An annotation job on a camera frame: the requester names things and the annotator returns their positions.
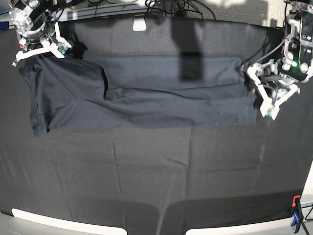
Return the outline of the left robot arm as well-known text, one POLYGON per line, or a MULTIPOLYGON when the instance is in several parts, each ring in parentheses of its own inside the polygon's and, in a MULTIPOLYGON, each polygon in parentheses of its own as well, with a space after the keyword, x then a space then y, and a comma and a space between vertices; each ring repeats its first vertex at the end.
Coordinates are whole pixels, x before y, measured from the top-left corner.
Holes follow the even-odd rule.
POLYGON ((313 2, 286 0, 291 6, 285 13, 282 42, 272 51, 241 70, 256 87, 272 90, 270 97, 278 100, 298 82, 313 77, 313 2))

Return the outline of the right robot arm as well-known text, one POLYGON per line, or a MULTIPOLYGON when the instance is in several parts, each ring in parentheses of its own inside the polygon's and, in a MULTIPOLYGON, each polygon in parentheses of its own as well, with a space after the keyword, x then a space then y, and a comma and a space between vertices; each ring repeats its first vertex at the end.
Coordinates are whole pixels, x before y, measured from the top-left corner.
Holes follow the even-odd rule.
POLYGON ((62 53, 71 48, 59 36, 58 20, 73 0, 10 0, 9 18, 20 36, 20 48, 28 52, 56 44, 62 53))

